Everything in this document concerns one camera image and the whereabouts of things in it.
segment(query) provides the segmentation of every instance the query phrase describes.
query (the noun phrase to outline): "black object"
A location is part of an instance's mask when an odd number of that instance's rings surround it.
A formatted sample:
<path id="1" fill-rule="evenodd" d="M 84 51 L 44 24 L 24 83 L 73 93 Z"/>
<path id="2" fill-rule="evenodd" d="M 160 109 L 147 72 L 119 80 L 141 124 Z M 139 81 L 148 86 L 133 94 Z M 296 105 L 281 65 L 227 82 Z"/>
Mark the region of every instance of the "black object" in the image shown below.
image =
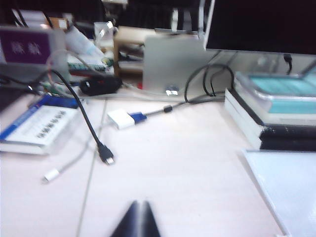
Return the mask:
<path id="1" fill-rule="evenodd" d="M 316 54 L 315 0 L 216 0 L 206 48 Z"/>
<path id="2" fill-rule="evenodd" d="M 80 82 L 80 89 L 89 96 L 115 93 L 122 85 L 121 78 L 93 75 Z"/>
<path id="3" fill-rule="evenodd" d="M 251 118 L 259 125 L 263 126 L 263 130 L 259 136 L 260 140 L 266 143 L 266 146 L 270 144 L 268 140 L 275 142 L 284 140 L 284 144 L 292 143 L 293 145 L 298 145 L 303 141 L 314 142 L 316 144 L 316 126 L 307 125 L 274 125 L 274 124 L 264 124 L 262 120 L 253 112 L 253 110 L 245 103 L 245 101 L 237 94 L 235 90 L 230 90 L 232 96 L 238 101 L 238 103 L 246 110 L 246 112 L 251 116 Z"/>
<path id="4" fill-rule="evenodd" d="M 160 237 L 150 204 L 134 201 L 111 237 Z"/>

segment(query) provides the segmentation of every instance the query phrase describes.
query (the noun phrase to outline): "monitor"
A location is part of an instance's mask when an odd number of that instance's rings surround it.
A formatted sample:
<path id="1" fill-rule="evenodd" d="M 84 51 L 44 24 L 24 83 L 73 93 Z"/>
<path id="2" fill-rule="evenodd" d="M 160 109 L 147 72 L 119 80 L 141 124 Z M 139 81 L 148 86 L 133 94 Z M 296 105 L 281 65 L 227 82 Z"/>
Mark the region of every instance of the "monitor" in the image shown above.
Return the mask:
<path id="1" fill-rule="evenodd" d="M 206 49 L 316 55 L 315 0 L 213 0 Z"/>

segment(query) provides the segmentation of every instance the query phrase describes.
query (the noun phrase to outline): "white book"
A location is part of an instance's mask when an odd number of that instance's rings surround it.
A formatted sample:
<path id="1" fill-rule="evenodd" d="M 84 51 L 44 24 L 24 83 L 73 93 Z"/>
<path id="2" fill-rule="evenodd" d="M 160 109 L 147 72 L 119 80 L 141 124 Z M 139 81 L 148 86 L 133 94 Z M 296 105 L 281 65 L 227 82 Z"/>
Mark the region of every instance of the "white book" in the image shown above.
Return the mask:
<path id="1" fill-rule="evenodd" d="M 1 131 L 0 151 L 50 154 L 67 137 L 79 109 L 74 99 L 44 96 Z"/>
<path id="2" fill-rule="evenodd" d="M 240 84 L 236 84 L 235 90 L 265 124 L 316 125 L 316 114 L 268 113 Z"/>

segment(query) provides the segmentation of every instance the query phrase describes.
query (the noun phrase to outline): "black cable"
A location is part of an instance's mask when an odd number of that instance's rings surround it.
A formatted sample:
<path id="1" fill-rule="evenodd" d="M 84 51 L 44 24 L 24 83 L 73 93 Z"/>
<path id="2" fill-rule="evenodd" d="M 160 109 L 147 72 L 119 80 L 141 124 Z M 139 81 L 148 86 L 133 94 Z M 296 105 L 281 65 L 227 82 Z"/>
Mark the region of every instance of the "black cable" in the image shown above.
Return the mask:
<path id="1" fill-rule="evenodd" d="M 227 66 L 230 66 L 230 64 L 232 63 L 232 61 L 236 58 L 238 54 L 238 51 L 236 51 L 232 57 L 227 61 L 226 65 Z M 211 85 L 211 89 L 212 89 L 212 94 L 207 90 L 206 88 L 206 75 L 208 73 L 208 70 L 204 70 L 204 75 L 203 75 L 203 90 L 204 92 L 208 95 L 208 96 L 216 96 L 216 93 L 215 93 L 215 90 L 214 90 L 214 87 L 213 87 L 213 80 L 215 77 L 223 74 L 225 71 L 224 68 L 220 69 L 219 71 L 215 72 L 212 74 L 211 78 L 210 78 L 210 85 Z"/>
<path id="2" fill-rule="evenodd" d="M 292 71 L 292 56 L 289 53 L 285 53 L 283 55 L 283 58 L 284 58 L 285 62 L 288 63 L 289 69 L 288 69 L 286 74 L 289 75 Z"/>
<path id="3" fill-rule="evenodd" d="M 90 123 L 90 120 L 89 120 L 89 118 L 88 118 L 88 116 L 87 116 L 87 114 L 86 114 L 86 112 L 85 112 L 85 110 L 84 110 L 84 108 L 83 108 L 83 105 L 82 105 L 82 103 L 81 103 L 79 97 L 78 97 L 77 94 L 75 93 L 75 91 L 72 89 L 72 87 L 70 86 L 70 84 L 64 79 L 64 77 L 63 77 L 58 71 L 56 71 L 56 70 L 51 70 L 51 72 L 54 73 L 54 74 L 56 74 L 56 76 L 65 84 L 65 86 L 68 88 L 68 90 L 69 90 L 69 91 L 71 92 L 71 94 L 74 96 L 74 98 L 75 98 L 76 102 L 78 103 L 78 106 L 79 106 L 79 108 L 80 108 L 80 110 L 81 110 L 81 112 L 82 112 L 82 115 L 83 115 L 83 117 L 84 117 L 84 120 L 86 121 L 86 123 L 87 123 L 87 125 L 88 125 L 88 127 L 89 127 L 89 129 L 90 129 L 90 132 L 91 132 L 91 134 L 92 134 L 92 136 L 93 136 L 93 138 L 94 138 L 94 140 L 95 140 L 95 142 L 97 143 L 97 145 L 102 144 L 102 143 L 100 142 L 100 140 L 99 140 L 97 134 L 95 133 L 95 131 L 94 131 L 94 129 L 93 129 L 91 123 Z"/>
<path id="4" fill-rule="evenodd" d="M 98 136 L 96 135 L 91 123 L 90 123 L 90 120 L 83 108 L 83 105 L 79 99 L 79 97 L 77 96 L 77 94 L 75 93 L 75 91 L 72 89 L 72 87 L 70 86 L 70 84 L 63 78 L 63 76 L 56 70 L 50 70 L 52 73 L 56 74 L 57 77 L 59 77 L 59 79 L 65 84 L 65 86 L 68 88 L 68 90 L 71 92 L 71 94 L 73 95 L 73 97 L 75 98 L 76 102 L 78 103 L 78 106 L 82 112 L 82 115 L 84 117 L 84 120 L 86 121 L 87 125 L 88 125 L 88 128 L 95 140 L 95 142 L 97 143 L 97 146 L 98 146 L 98 152 L 99 152 L 99 155 L 100 155 L 100 158 L 103 162 L 107 163 L 107 164 L 111 164 L 114 162 L 113 160 L 113 154 L 112 152 L 110 151 L 110 149 L 105 146 L 104 144 L 102 144 L 102 142 L 99 140 Z"/>
<path id="5" fill-rule="evenodd" d="M 183 102 L 179 102 L 175 105 L 167 105 L 165 106 L 163 109 L 161 110 L 156 110 L 156 111 L 152 111 L 152 112 L 148 112 L 148 113 L 145 113 L 144 115 L 145 116 L 152 116 L 152 115 L 157 115 L 157 114 L 162 114 L 162 113 L 169 113 L 171 112 L 174 108 L 176 107 L 179 107 L 181 105 L 184 105 L 186 103 L 189 103 L 189 104 L 200 104 L 200 103 L 205 103 L 205 102 L 211 102 L 211 101 L 222 101 L 223 98 L 222 97 L 215 97 L 213 95 L 200 95 L 200 96 L 197 96 L 193 99 L 191 99 L 190 101 L 188 100 L 187 98 L 187 93 L 188 93 L 188 88 L 189 88 L 189 84 L 190 82 L 196 77 L 197 74 L 199 74 L 203 69 L 206 69 L 208 70 L 209 68 L 221 68 L 223 71 L 224 70 L 227 70 L 229 71 L 230 75 L 231 75 L 231 88 L 234 87 L 234 72 L 232 71 L 232 69 L 228 66 L 228 65 L 225 65 L 225 64 L 206 64 L 204 65 L 203 67 L 200 67 L 198 69 L 196 69 L 189 77 L 187 83 L 186 83 L 186 87 L 185 87 L 185 92 L 184 92 L 184 99 L 185 101 Z M 212 97 L 211 99 L 202 99 L 204 97 L 207 97 L 207 96 L 210 96 Z"/>
<path id="6" fill-rule="evenodd" d="M 218 51 L 211 57 L 211 59 L 209 60 L 208 63 L 211 63 L 211 62 L 214 60 L 214 58 L 216 58 L 217 55 L 219 55 L 221 52 L 222 52 L 221 50 L 218 50 Z M 205 92 L 208 96 L 212 96 L 212 95 L 208 92 L 208 90 L 207 90 L 207 88 L 206 88 L 206 83 L 205 83 L 205 82 L 206 82 L 207 73 L 208 73 L 208 70 L 204 70 L 204 74 L 203 74 L 203 90 L 204 90 L 204 92 Z M 211 88 L 212 88 L 213 94 L 215 94 L 213 85 L 211 85 Z"/>
<path id="7" fill-rule="evenodd" d="M 51 22 L 51 20 L 50 20 L 50 18 L 48 17 L 47 13 L 46 13 L 45 11 L 43 11 L 43 14 L 44 14 L 44 16 L 45 16 L 45 18 L 46 18 L 46 20 L 47 20 L 49 26 L 50 26 L 52 29 L 54 29 L 53 23 Z"/>
<path id="8" fill-rule="evenodd" d="M 19 26 L 23 26 L 23 24 L 18 20 L 18 18 L 16 17 L 16 15 L 14 14 L 13 10 L 12 10 L 12 15 L 13 15 L 13 20 L 16 24 L 18 24 Z"/>
<path id="9" fill-rule="evenodd" d="M 167 105 L 161 110 L 155 110 L 155 111 L 152 111 L 152 112 L 148 112 L 148 113 L 145 113 L 144 115 L 145 116 L 151 116 L 151 115 L 157 115 L 157 114 L 162 114 L 162 113 L 169 113 L 174 108 L 179 107 L 180 105 L 184 105 L 185 103 L 186 102 L 179 102 L 179 103 L 177 103 L 175 105 Z"/>
<path id="10" fill-rule="evenodd" d="M 15 5 L 15 10 L 17 11 L 17 13 L 18 13 L 18 15 L 19 15 L 19 17 L 20 17 L 20 19 L 21 19 L 23 25 L 24 25 L 25 27 L 28 27 L 28 24 L 26 24 L 25 19 L 24 19 L 24 17 L 22 16 L 22 13 L 21 13 L 21 11 L 20 11 L 20 8 L 19 8 L 18 3 L 16 2 L 16 0 L 14 0 L 14 5 Z"/>
<path id="11" fill-rule="evenodd" d="M 232 69 L 228 66 L 228 65 L 225 65 L 225 64 L 221 64 L 221 63 L 214 63 L 214 64 L 206 64 L 198 69 L 196 69 L 189 77 L 188 81 L 186 82 L 186 86 L 185 86 L 185 92 L 184 92 L 184 100 L 186 103 L 193 103 L 193 104 L 196 104 L 196 103 L 203 103 L 203 102 L 207 102 L 207 101 L 212 101 L 212 100 L 203 100 L 203 101 L 200 101 L 199 98 L 200 96 L 198 97 L 195 97 L 193 99 L 191 99 L 190 101 L 188 100 L 188 89 L 189 89 L 189 84 L 190 82 L 197 76 L 198 73 L 201 72 L 201 70 L 203 69 L 210 69 L 210 68 L 221 68 L 221 69 L 224 69 L 224 70 L 228 70 L 230 75 L 231 75 L 231 88 L 234 87 L 234 72 L 232 71 Z"/>

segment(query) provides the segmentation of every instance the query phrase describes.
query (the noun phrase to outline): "cable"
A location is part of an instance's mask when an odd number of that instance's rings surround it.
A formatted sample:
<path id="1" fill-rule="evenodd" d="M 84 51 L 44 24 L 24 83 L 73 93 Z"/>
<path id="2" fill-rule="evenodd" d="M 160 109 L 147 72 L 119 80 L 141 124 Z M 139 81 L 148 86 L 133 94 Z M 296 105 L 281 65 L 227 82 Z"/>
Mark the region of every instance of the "cable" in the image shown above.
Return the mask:
<path id="1" fill-rule="evenodd" d="M 145 115 L 145 116 L 152 116 L 152 115 L 157 115 L 157 114 L 162 114 L 162 113 L 169 113 L 174 108 L 179 107 L 180 105 L 184 105 L 185 103 L 186 102 L 180 102 L 180 103 L 175 104 L 175 105 L 167 105 L 161 110 L 155 110 L 155 111 L 152 111 L 152 112 L 145 113 L 143 115 Z"/>
<path id="2" fill-rule="evenodd" d="M 48 17 L 47 13 L 46 13 L 45 11 L 43 11 L 43 14 L 44 14 L 44 16 L 45 16 L 45 18 L 46 18 L 46 20 L 47 20 L 49 26 L 50 26 L 52 29 L 54 29 L 53 23 L 51 22 L 51 20 L 50 20 L 50 18 Z"/>
<path id="3" fill-rule="evenodd" d="M 56 74 L 56 76 L 59 77 L 59 79 L 65 84 L 65 86 L 68 88 L 68 90 L 70 90 L 71 94 L 73 95 L 73 97 L 75 98 L 76 102 L 78 103 L 78 106 L 82 112 L 82 115 L 84 117 L 84 120 L 86 121 L 87 125 L 88 125 L 88 128 L 95 140 L 95 142 L 97 143 L 97 146 L 98 146 L 98 151 L 99 151 L 99 155 L 100 155 L 100 158 L 103 162 L 107 163 L 107 164 L 111 164 L 114 162 L 113 160 L 113 154 L 112 152 L 110 151 L 109 148 L 107 148 L 107 146 L 105 146 L 104 144 L 102 144 L 102 142 L 100 142 L 98 136 L 96 135 L 91 123 L 90 123 L 90 120 L 83 108 L 83 105 L 79 99 L 79 97 L 77 96 L 77 94 L 75 93 L 75 91 L 72 89 L 72 87 L 69 85 L 69 83 L 63 78 L 63 76 L 56 70 L 51 70 L 52 73 Z"/>
<path id="4" fill-rule="evenodd" d="M 217 52 L 217 54 L 215 54 L 215 55 L 210 59 L 210 61 L 209 61 L 208 63 L 211 63 L 211 62 L 214 60 L 214 58 L 217 57 L 221 52 L 222 52 L 222 51 L 219 50 L 219 51 Z M 229 61 L 227 62 L 227 65 L 228 65 L 228 66 L 229 66 L 230 63 L 233 61 L 233 59 L 235 58 L 236 55 L 237 55 L 237 52 L 235 52 L 235 54 L 229 59 Z M 208 91 L 207 88 L 206 88 L 206 76 L 207 76 L 208 70 L 204 70 L 204 74 L 203 74 L 203 90 L 204 90 L 204 92 L 205 92 L 208 96 L 216 96 L 212 81 L 213 81 L 213 78 L 214 78 L 214 77 L 216 77 L 216 76 L 222 74 L 223 72 L 224 72 L 224 69 L 221 69 L 220 71 L 215 72 L 215 73 L 211 76 L 211 80 L 210 80 L 210 81 L 211 81 L 211 89 L 212 89 L 212 94 L 211 94 L 211 93 L 209 93 L 209 91 Z"/>
<path id="5" fill-rule="evenodd" d="M 96 128 L 97 129 L 100 129 L 104 126 L 108 126 L 109 124 L 112 124 L 113 122 L 108 122 L 106 124 L 103 124 L 99 127 Z M 67 169 L 69 169 L 71 166 L 73 166 L 75 163 L 77 163 L 82 157 L 83 155 L 85 154 L 85 152 L 87 151 L 88 147 L 89 147 L 89 143 L 91 142 L 91 138 L 92 137 L 89 137 L 87 139 L 87 141 L 85 142 L 85 146 L 84 148 L 82 149 L 82 151 L 77 155 L 75 156 L 75 158 L 73 158 L 72 160 L 68 161 L 66 164 L 64 164 L 62 167 L 60 168 L 54 168 L 52 169 L 51 171 L 47 172 L 44 177 L 42 178 L 42 181 L 44 183 L 49 183 L 50 181 L 52 181 L 53 179 L 57 178 L 58 176 L 60 176 L 61 174 L 63 174 Z"/>
<path id="6" fill-rule="evenodd" d="M 208 101 L 213 101 L 214 99 L 211 99 L 211 100 L 199 100 L 199 98 L 201 96 L 198 96 L 198 97 L 195 97 L 193 98 L 192 100 L 188 100 L 188 89 L 189 89 L 189 84 L 190 82 L 197 76 L 197 74 L 199 74 L 201 72 L 201 70 L 203 69 L 210 69 L 210 68 L 221 68 L 221 69 L 226 69 L 229 71 L 230 75 L 231 75 L 231 88 L 234 87 L 234 72 L 232 71 L 232 69 L 228 66 L 228 65 L 225 65 L 225 64 L 220 64 L 220 63 L 214 63 L 214 64 L 206 64 L 198 69 L 196 69 L 192 74 L 191 76 L 189 77 L 188 81 L 186 82 L 186 87 L 185 87 L 185 93 L 184 93 L 184 100 L 186 103 L 203 103 L 203 102 L 208 102 Z"/>
<path id="7" fill-rule="evenodd" d="M 292 56 L 289 53 L 285 53 L 283 55 L 283 58 L 285 60 L 286 63 L 288 63 L 289 69 L 287 71 L 287 75 L 290 75 L 291 71 L 292 71 Z"/>
<path id="8" fill-rule="evenodd" d="M 238 51 L 236 51 L 236 52 L 232 55 L 232 57 L 231 57 L 231 58 L 227 61 L 227 63 L 226 63 L 227 66 L 230 66 L 230 64 L 232 63 L 232 61 L 236 58 L 237 54 L 238 54 Z M 210 85 L 211 85 L 211 88 L 212 88 L 213 96 L 216 96 L 215 90 L 214 90 L 214 87 L 213 87 L 213 80 L 215 79 L 215 77 L 217 77 L 217 76 L 223 74 L 224 71 L 225 71 L 225 69 L 222 68 L 221 70 L 218 70 L 217 72 L 213 73 L 212 76 L 211 76 L 211 78 L 210 78 Z M 206 89 L 206 81 L 205 81 L 205 80 L 203 80 L 203 89 L 204 89 L 204 91 L 206 90 L 205 92 L 208 92 L 207 89 Z"/>
<path id="9" fill-rule="evenodd" d="M 19 9 L 19 6 L 18 6 L 18 3 L 16 2 L 16 0 L 14 0 L 14 5 L 15 5 L 15 10 L 16 10 L 16 12 L 18 13 L 18 15 L 19 15 L 19 17 L 20 17 L 20 19 L 21 19 L 23 25 L 24 25 L 25 27 L 28 27 L 28 24 L 26 24 L 25 19 L 24 19 L 23 15 L 22 15 L 22 13 L 21 13 L 21 11 L 20 11 L 20 9 Z"/>

